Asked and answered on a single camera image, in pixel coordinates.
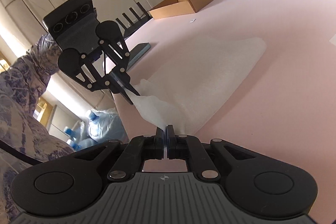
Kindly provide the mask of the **person left forearm sleeve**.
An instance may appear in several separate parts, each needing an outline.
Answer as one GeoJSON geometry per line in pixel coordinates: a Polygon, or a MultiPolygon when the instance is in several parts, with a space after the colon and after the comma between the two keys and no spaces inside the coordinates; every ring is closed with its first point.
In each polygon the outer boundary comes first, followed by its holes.
{"type": "Polygon", "coordinates": [[[51,76],[59,70],[61,52],[50,34],[43,35],[1,73],[1,141],[42,162],[74,152],[33,117],[38,99],[46,91],[51,76]]]}

